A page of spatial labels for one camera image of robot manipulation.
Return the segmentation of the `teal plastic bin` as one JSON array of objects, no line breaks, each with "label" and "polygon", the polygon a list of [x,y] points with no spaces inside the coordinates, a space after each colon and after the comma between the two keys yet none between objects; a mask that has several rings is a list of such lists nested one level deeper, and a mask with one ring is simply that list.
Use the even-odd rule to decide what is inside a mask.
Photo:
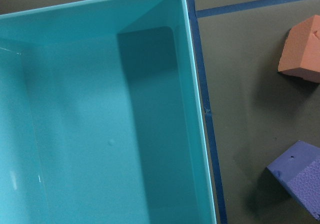
[{"label": "teal plastic bin", "polygon": [[0,17],[3,224],[214,224],[186,0]]}]

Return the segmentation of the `orange foam block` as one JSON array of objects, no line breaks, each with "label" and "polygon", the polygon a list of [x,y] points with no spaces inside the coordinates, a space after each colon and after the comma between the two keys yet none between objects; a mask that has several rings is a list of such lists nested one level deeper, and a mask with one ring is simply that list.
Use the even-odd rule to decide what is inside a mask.
[{"label": "orange foam block", "polygon": [[320,16],[313,15],[293,26],[285,40],[278,72],[320,82]]}]

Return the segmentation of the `purple foam block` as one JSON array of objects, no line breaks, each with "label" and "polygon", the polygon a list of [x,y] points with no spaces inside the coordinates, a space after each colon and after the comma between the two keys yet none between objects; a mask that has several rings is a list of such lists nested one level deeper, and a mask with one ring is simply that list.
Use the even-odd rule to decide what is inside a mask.
[{"label": "purple foam block", "polygon": [[320,148],[297,141],[267,166],[283,188],[320,220]]}]

